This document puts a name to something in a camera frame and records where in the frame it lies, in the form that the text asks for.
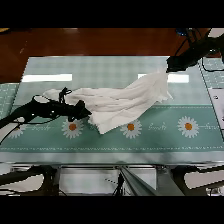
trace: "wooden floor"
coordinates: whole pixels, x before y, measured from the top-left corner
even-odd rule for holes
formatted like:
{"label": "wooden floor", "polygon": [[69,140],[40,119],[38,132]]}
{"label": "wooden floor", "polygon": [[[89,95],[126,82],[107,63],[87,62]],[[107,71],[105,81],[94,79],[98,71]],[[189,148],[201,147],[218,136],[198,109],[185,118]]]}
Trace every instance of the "wooden floor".
{"label": "wooden floor", "polygon": [[30,56],[169,56],[184,38],[175,28],[14,29],[0,34],[0,83],[19,82]]}

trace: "gingham pattern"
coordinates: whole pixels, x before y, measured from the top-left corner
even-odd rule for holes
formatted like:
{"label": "gingham pattern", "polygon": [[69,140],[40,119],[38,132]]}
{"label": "gingham pattern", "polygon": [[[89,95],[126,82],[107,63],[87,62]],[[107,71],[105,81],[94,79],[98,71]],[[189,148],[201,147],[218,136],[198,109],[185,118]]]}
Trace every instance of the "gingham pattern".
{"label": "gingham pattern", "polygon": [[[65,86],[78,88],[124,88],[138,78],[138,74],[156,73],[167,67],[167,56],[65,56],[31,57],[24,75],[72,74],[71,82],[21,83],[14,105],[23,105],[31,96],[49,89]],[[198,66],[174,74],[189,75],[189,83],[169,83],[174,100],[170,105],[211,105]]]}
{"label": "gingham pattern", "polygon": [[17,83],[0,84],[0,119],[10,112],[18,85]]}
{"label": "gingham pattern", "polygon": [[[207,70],[224,69],[221,58],[204,58],[204,67]],[[199,62],[203,77],[208,88],[224,88],[224,71],[207,72],[202,67],[202,60]]]}

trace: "daisy print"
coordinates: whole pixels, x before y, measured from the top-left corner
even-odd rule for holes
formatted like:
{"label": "daisy print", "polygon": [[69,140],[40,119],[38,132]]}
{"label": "daisy print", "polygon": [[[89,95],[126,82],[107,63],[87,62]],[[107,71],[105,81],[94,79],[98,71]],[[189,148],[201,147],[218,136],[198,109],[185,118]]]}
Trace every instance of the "daisy print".
{"label": "daisy print", "polygon": [[177,127],[182,132],[182,135],[188,138],[194,138],[199,133],[199,127],[194,118],[182,117],[179,119]]}
{"label": "daisy print", "polygon": [[123,125],[120,129],[120,131],[123,132],[123,135],[126,136],[126,138],[135,138],[141,134],[142,125],[139,120],[135,120],[129,124]]}
{"label": "daisy print", "polygon": [[66,138],[75,138],[82,134],[83,130],[83,122],[81,120],[74,120],[73,122],[69,122],[67,119],[63,122],[62,131]]}
{"label": "daisy print", "polygon": [[22,124],[15,128],[9,135],[8,138],[17,138],[23,134],[23,131],[26,130],[27,124]]}

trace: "transparent table cover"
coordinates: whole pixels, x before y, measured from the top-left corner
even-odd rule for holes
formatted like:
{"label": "transparent table cover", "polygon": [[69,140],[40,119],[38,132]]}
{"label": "transparent table cover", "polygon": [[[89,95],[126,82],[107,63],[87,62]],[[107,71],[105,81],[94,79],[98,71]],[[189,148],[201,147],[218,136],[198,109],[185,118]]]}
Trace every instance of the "transparent table cover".
{"label": "transparent table cover", "polygon": [[[13,109],[49,89],[124,88],[144,74],[167,67],[161,56],[31,57]],[[65,117],[24,125],[1,145],[1,162],[61,164],[186,164],[224,161],[216,115],[198,65],[170,73],[173,99],[156,103],[138,118],[141,134],[130,139],[121,127],[100,135],[81,121],[81,134],[67,138]]]}

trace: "crumpled white towel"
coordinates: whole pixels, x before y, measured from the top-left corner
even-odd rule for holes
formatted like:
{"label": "crumpled white towel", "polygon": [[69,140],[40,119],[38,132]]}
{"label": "crumpled white towel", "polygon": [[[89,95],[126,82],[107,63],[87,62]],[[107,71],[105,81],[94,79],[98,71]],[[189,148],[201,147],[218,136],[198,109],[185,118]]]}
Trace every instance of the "crumpled white towel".
{"label": "crumpled white towel", "polygon": [[[167,100],[171,95],[167,88],[168,74],[164,72],[145,75],[124,89],[81,88],[65,96],[67,104],[85,102],[92,113],[89,123],[96,125],[100,134],[128,124],[140,117],[156,101]],[[44,96],[58,100],[61,90],[51,89]]]}

